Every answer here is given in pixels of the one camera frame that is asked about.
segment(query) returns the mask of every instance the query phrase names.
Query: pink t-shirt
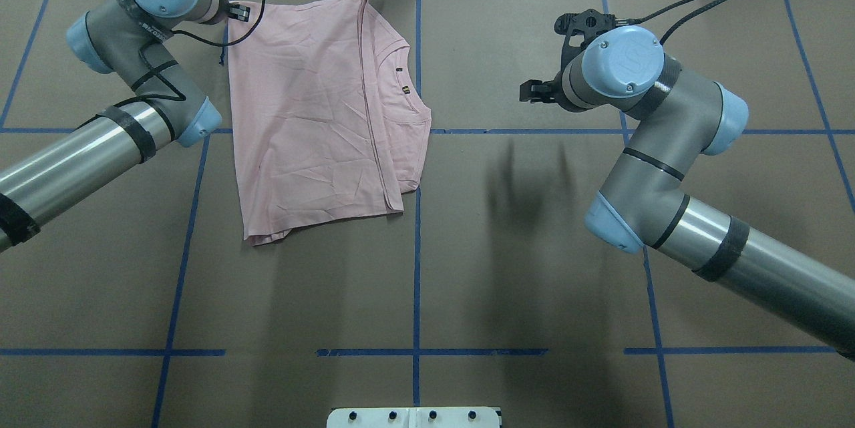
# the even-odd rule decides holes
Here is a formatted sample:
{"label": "pink t-shirt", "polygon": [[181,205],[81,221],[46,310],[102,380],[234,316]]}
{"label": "pink t-shirt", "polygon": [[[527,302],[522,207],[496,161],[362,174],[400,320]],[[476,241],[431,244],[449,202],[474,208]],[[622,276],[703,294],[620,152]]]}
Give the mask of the pink t-shirt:
{"label": "pink t-shirt", "polygon": [[[230,41],[253,25],[229,20]],[[244,239],[403,212],[424,166],[430,109],[409,45],[367,0],[266,5],[229,47],[235,172]]]}

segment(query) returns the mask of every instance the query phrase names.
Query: black tape band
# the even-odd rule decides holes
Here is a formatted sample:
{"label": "black tape band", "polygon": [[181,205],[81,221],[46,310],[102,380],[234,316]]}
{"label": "black tape band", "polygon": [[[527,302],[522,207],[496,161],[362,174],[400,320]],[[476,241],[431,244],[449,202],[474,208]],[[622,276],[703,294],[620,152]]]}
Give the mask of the black tape band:
{"label": "black tape band", "polygon": [[163,63],[162,65],[159,65],[155,69],[152,69],[152,70],[146,72],[146,74],[142,75],[142,77],[140,79],[138,79],[137,82],[134,82],[134,84],[132,84],[131,90],[134,92],[137,92],[137,89],[140,88],[140,86],[142,86],[143,84],[145,84],[146,81],[148,81],[149,79],[152,79],[155,75],[160,74],[164,70],[169,69],[172,66],[177,66],[177,65],[178,65],[178,61],[173,59],[171,61],[167,61],[167,62]]}
{"label": "black tape band", "polygon": [[730,227],[727,228],[727,234],[721,240],[718,251],[715,251],[706,264],[693,272],[709,282],[717,281],[739,260],[750,232],[751,226],[731,216]]}
{"label": "black tape band", "polygon": [[15,246],[39,234],[41,228],[18,203],[0,193],[0,230],[6,233],[12,246]]}
{"label": "black tape band", "polygon": [[140,149],[140,164],[143,164],[150,160],[150,158],[153,158],[155,156],[155,152],[158,151],[158,146],[155,144],[155,139],[152,137],[152,133],[148,132],[140,122],[134,119],[134,117],[116,106],[111,105],[109,108],[99,112],[95,117],[107,118],[108,120],[119,124],[119,126],[125,130],[129,136],[131,136],[131,139],[134,140],[134,144],[136,144],[137,148]]}
{"label": "black tape band", "polygon": [[138,26],[145,29],[146,32],[150,33],[150,35],[158,38],[161,42],[174,35],[169,29],[163,27],[158,20],[153,18],[151,14],[141,8],[140,5],[137,4],[137,1],[116,0],[116,2],[119,3],[119,6],[125,11],[125,14],[128,14],[129,17],[134,20],[134,23],[137,23]]}
{"label": "black tape band", "polygon": [[654,82],[653,87],[647,90],[647,93],[641,97],[639,102],[630,108],[629,111],[626,111],[626,115],[639,121],[650,117],[656,109],[659,109],[659,106],[662,105],[668,94],[671,94],[671,90],[674,88],[677,78],[680,77],[682,69],[683,66],[680,64],[680,61],[666,54],[665,66],[662,68],[662,74],[659,75],[659,79]]}
{"label": "black tape band", "polygon": [[671,224],[668,225],[668,228],[665,229],[665,232],[662,233],[662,236],[651,245],[653,249],[660,249],[660,247],[665,244],[666,240],[671,236],[671,233],[674,232],[674,228],[677,227],[680,220],[683,218],[683,215],[686,213],[686,208],[689,206],[689,200],[692,199],[688,196],[688,194],[683,195],[683,202],[680,203],[680,209],[677,210],[677,213],[674,215],[674,219],[671,219]]}
{"label": "black tape band", "polygon": [[163,109],[158,108],[158,105],[155,103],[149,102],[148,100],[144,100],[144,103],[150,106],[157,114],[160,115],[161,120],[163,120],[163,124],[166,124],[167,129],[169,130],[169,139],[175,141],[175,128],[172,125],[172,121],[169,121],[169,117],[163,112]]}
{"label": "black tape band", "polygon": [[654,158],[652,156],[648,156],[648,155],[644,154],[644,152],[636,151],[635,149],[632,149],[632,148],[624,148],[623,153],[628,154],[628,155],[632,156],[633,158],[638,158],[639,160],[642,160],[645,163],[651,164],[656,169],[663,170],[664,172],[668,173],[669,175],[674,176],[674,178],[677,178],[678,181],[682,181],[683,178],[685,177],[685,175],[683,173],[678,172],[678,170],[672,168],[671,166],[668,166],[668,164],[666,164],[666,163],[662,163],[662,161],[657,160],[656,158]]}

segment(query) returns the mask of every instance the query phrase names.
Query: blue tape line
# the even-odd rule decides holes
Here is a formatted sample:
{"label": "blue tape line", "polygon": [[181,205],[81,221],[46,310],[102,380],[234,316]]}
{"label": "blue tape line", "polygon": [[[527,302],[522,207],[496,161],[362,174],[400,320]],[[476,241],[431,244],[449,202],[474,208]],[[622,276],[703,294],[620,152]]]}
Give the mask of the blue tape line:
{"label": "blue tape line", "polygon": [[810,69],[810,62],[807,60],[807,54],[804,53],[804,45],[801,41],[801,35],[799,35],[799,27],[796,26],[796,18],[793,15],[793,6],[790,5],[790,0],[784,0],[784,5],[787,7],[787,17],[790,19],[790,26],[793,27],[793,36],[796,39],[797,47],[799,47],[799,54],[804,65],[804,71],[807,73],[807,78],[810,81],[810,89],[813,91],[816,106],[819,108],[822,125],[825,126],[825,131],[828,135],[828,142],[831,144],[831,151],[834,152],[834,161],[836,161],[837,169],[840,171],[840,178],[843,181],[843,187],[846,189],[846,196],[849,197],[849,207],[851,207],[852,211],[855,212],[855,196],[852,194],[852,185],[849,184],[849,176],[846,175],[846,169],[843,167],[843,160],[840,158],[840,151],[837,149],[837,142],[834,141],[834,134],[831,131],[831,123],[828,121],[825,106],[822,105],[822,98],[819,95],[819,88],[816,87],[813,70]]}
{"label": "blue tape line", "polygon": [[30,57],[30,50],[33,49],[33,42],[36,41],[36,33],[39,32],[39,26],[42,19],[45,17],[45,10],[48,7],[48,0],[42,0],[42,7],[39,9],[39,15],[36,17],[36,23],[33,24],[33,30],[30,32],[30,39],[27,40],[27,47],[24,48],[24,55],[21,56],[21,63],[18,65],[18,70],[15,72],[15,79],[12,81],[12,87],[9,88],[9,95],[6,97],[6,104],[3,105],[3,112],[0,114],[0,128],[6,124],[6,117],[9,115],[9,108],[12,108],[12,100],[15,99],[15,91],[18,90],[18,82],[21,81],[21,76],[24,74],[24,66],[27,65],[27,58]]}
{"label": "blue tape line", "polygon": [[421,0],[415,0],[415,92],[421,96]]}
{"label": "blue tape line", "polygon": [[623,130],[610,130],[598,128],[569,128],[556,130],[537,130],[537,129],[499,129],[490,130],[486,128],[480,129],[431,129],[432,135],[619,135]]}
{"label": "blue tape line", "polygon": [[318,358],[334,358],[336,356],[412,356],[413,349],[319,349],[315,354]]}
{"label": "blue tape line", "polygon": [[629,144],[630,133],[635,132],[635,130],[630,130],[629,127],[627,126],[627,115],[626,114],[621,112],[620,118],[621,118],[621,134],[623,134],[623,145],[625,146],[625,145]]}
{"label": "blue tape line", "polygon": [[[193,239],[193,230],[196,227],[196,212],[199,207],[199,191],[202,188],[202,176],[205,173],[205,161],[208,158],[208,146],[210,145],[210,136],[206,136],[202,143],[202,155],[199,156],[199,169],[196,173],[196,187],[193,190],[193,201],[190,205],[190,218],[187,221],[187,233],[184,237],[184,252],[181,254],[181,266],[178,272],[178,282],[175,286],[175,297],[172,304],[172,315],[169,318],[169,331],[166,339],[167,351],[172,350],[172,345],[175,338],[175,327],[178,324],[178,312],[181,306],[181,294],[184,292],[184,276],[187,273],[187,261],[190,258],[190,242]],[[161,366],[161,377],[158,383],[158,397],[155,400],[155,409],[152,415],[152,428],[157,428],[160,422],[160,413],[163,406],[163,395],[166,392],[166,380],[169,373],[170,355],[163,356],[163,365]]]}
{"label": "blue tape line", "polygon": [[[603,9],[605,14],[609,13],[609,0],[603,0]],[[627,125],[627,116],[621,112],[621,134],[623,134],[623,144],[629,145],[630,130]],[[656,307],[656,294],[653,291],[653,275],[650,269],[650,257],[647,252],[647,246],[644,246],[644,269],[647,276],[647,302],[650,305],[650,318],[653,324],[653,339],[656,342],[656,348],[662,349],[662,333],[659,330],[659,311]],[[674,412],[671,409],[671,391],[668,388],[668,373],[665,370],[665,356],[662,353],[657,353],[657,364],[659,364],[659,382],[662,385],[662,399],[665,404],[665,419],[668,422],[668,428],[674,428]]]}
{"label": "blue tape line", "polygon": [[426,348],[426,349],[319,349],[315,354],[318,358],[334,358],[339,356],[543,356],[549,349],[507,349],[507,348]]}
{"label": "blue tape line", "polygon": [[160,413],[163,408],[163,395],[166,392],[166,379],[169,373],[169,362],[171,360],[171,356],[164,356],[161,364],[161,377],[160,381],[158,381],[158,397],[155,398],[155,411],[152,415],[152,428],[158,428],[160,424]]}
{"label": "blue tape line", "polygon": [[421,370],[421,359],[413,355],[413,406],[421,406],[421,385],[419,385],[419,371]]}
{"label": "blue tape line", "polygon": [[[421,96],[421,0],[415,0],[415,92]],[[421,187],[415,189],[413,266],[413,406],[418,407],[421,405]]]}
{"label": "blue tape line", "polygon": [[828,346],[722,346],[722,347],[687,347],[687,348],[627,348],[624,355],[766,355],[766,354],[812,354],[834,353],[837,351]]}
{"label": "blue tape line", "polygon": [[[228,21],[226,20],[226,29],[223,29],[222,32],[222,44],[228,44]],[[220,50],[220,65],[226,65],[226,47],[223,45],[222,50]]]}
{"label": "blue tape line", "polygon": [[225,356],[225,349],[0,349],[0,356]]}
{"label": "blue tape line", "polygon": [[415,255],[413,257],[413,406],[419,406],[421,350],[421,187],[415,189]]}
{"label": "blue tape line", "polygon": [[647,246],[644,247],[644,271],[647,276],[647,302],[650,305],[650,318],[653,322],[653,340],[657,349],[657,364],[659,364],[659,382],[662,383],[662,399],[665,403],[665,418],[668,428],[674,428],[674,413],[671,409],[671,391],[668,388],[668,373],[665,370],[665,356],[662,353],[662,331],[659,328],[659,310],[656,307],[656,293],[653,291],[653,274],[650,269],[650,256]]}
{"label": "blue tape line", "polygon": [[549,353],[549,349],[470,349],[470,348],[429,348],[422,349],[422,356],[543,356]]}

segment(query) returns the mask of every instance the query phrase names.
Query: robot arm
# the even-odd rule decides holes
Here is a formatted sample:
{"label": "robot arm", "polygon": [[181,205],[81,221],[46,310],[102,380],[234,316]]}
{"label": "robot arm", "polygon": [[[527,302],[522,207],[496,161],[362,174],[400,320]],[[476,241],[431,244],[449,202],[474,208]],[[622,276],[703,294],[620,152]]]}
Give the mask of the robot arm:
{"label": "robot arm", "polygon": [[559,17],[556,31],[567,25],[566,35],[586,42],[565,42],[555,79],[527,81],[520,91],[520,100],[571,112],[610,103],[640,121],[587,212],[587,228],[626,252],[657,249],[852,359],[855,280],[681,191],[699,154],[720,154],[741,135],[745,102],[681,66],[650,31],[617,23],[593,10]]}
{"label": "robot arm", "polygon": [[74,54],[99,73],[115,71],[135,96],[0,172],[0,252],[169,142],[189,147],[219,127],[219,112],[162,42],[181,21],[226,17],[246,21],[248,10],[227,0],[107,0],[68,29]]}

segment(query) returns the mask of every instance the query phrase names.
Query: metal tube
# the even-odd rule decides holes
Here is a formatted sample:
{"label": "metal tube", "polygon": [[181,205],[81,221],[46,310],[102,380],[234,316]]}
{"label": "metal tube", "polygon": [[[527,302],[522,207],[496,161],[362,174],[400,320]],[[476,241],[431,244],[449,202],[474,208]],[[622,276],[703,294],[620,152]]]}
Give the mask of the metal tube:
{"label": "metal tube", "polygon": [[[659,251],[855,355],[855,280],[754,228],[734,236],[733,225],[730,216],[692,199]],[[726,240],[739,237],[741,248]]]}
{"label": "metal tube", "polygon": [[[177,19],[163,21],[168,21],[167,25],[171,26]],[[151,41],[152,36],[140,29],[115,0],[108,0],[90,11],[86,17],[86,26],[98,54],[128,86],[134,85],[138,79],[148,74],[149,68],[140,59],[140,48]],[[144,54],[153,66],[175,60],[159,42],[147,48]],[[163,70],[162,75],[187,97],[186,101],[156,99],[156,103],[171,121],[175,134],[180,136],[190,125],[206,96],[180,65]],[[175,93],[156,77],[140,84],[134,93],[137,96],[175,96]]]}
{"label": "metal tube", "polygon": [[757,230],[721,285],[855,355],[855,280]]}
{"label": "metal tube", "polygon": [[[167,125],[149,105],[132,103],[122,109],[152,134],[158,149],[171,142]],[[131,136],[113,121],[97,118],[0,172],[0,193],[43,226],[139,163],[140,149]],[[10,246],[0,230],[0,252]]]}

